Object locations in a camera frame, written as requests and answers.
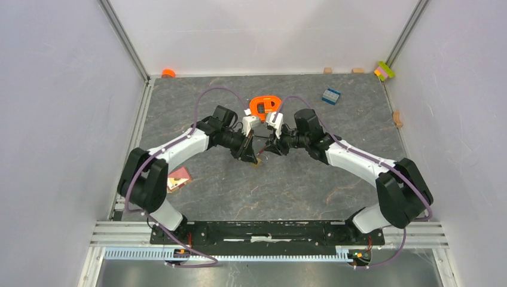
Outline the brass padlock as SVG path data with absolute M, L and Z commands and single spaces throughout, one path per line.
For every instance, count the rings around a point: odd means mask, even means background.
M 253 166 L 257 167 L 261 164 L 262 160 L 260 158 L 256 158 L 256 162 L 252 163 Z

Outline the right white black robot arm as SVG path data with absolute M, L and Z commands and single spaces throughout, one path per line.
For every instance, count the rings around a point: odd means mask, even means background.
M 273 134 L 266 151 L 286 155 L 302 148 L 309 156 L 329 166 L 346 170 L 375 187 L 377 204 L 354 213 L 348 220 L 345 235 L 349 242 L 360 244 L 369 233 L 383 227 L 403 229 L 409 223 L 432 216 L 433 197 L 415 162 L 408 158 L 389 160 L 358 149 L 340 137 L 325 132 L 312 109 L 294 115 L 291 129 L 278 112 L 267 114 L 265 122 Z

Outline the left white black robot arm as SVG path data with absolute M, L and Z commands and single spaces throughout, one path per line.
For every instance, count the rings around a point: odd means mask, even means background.
M 168 143 L 149 150 L 131 150 L 117 193 L 127 204 L 139 206 L 162 225 L 172 243 L 182 243 L 188 235 L 187 226 L 182 224 L 186 218 L 166 198 L 168 175 L 184 161 L 215 146 L 228 149 L 237 160 L 257 163 L 250 125 L 258 125 L 259 119 L 247 115 L 242 119 L 241 128 L 234 130 L 231 123 L 237 117 L 234 111 L 218 105 L 211 116 L 192 124 L 183 135 Z

